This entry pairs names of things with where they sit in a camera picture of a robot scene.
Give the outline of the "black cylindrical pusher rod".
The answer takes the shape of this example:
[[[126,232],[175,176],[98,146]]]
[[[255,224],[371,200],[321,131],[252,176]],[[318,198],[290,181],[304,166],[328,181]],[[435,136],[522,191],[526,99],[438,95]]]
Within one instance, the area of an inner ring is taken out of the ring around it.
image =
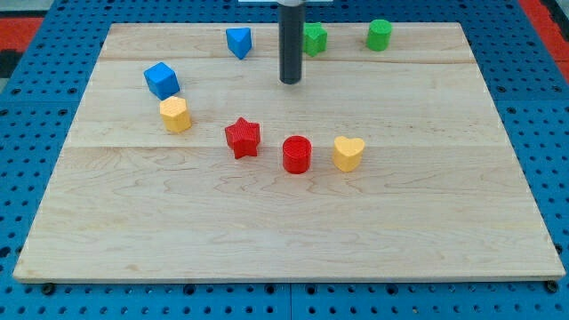
[[[305,2],[278,0],[279,79],[284,84],[301,80]]]

